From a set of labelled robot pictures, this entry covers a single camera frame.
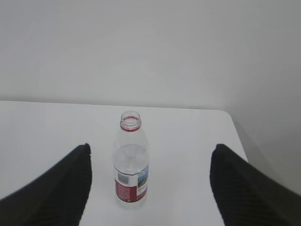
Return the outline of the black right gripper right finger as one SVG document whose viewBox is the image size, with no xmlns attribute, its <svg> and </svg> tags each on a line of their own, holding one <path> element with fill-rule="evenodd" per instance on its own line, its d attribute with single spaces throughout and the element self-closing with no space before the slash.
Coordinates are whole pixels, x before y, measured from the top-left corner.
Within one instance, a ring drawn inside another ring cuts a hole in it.
<svg viewBox="0 0 301 226">
<path fill-rule="evenodd" d="M 226 226 L 299 226 L 301 197 L 224 144 L 212 153 L 210 185 Z"/>
</svg>

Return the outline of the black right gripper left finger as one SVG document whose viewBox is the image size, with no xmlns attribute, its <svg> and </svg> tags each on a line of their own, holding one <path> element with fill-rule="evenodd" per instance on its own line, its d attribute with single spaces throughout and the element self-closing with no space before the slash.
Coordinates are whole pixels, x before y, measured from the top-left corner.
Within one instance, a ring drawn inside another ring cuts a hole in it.
<svg viewBox="0 0 301 226">
<path fill-rule="evenodd" d="M 92 185 L 91 149 L 79 145 L 0 201 L 2 226 L 78 226 Z"/>
</svg>

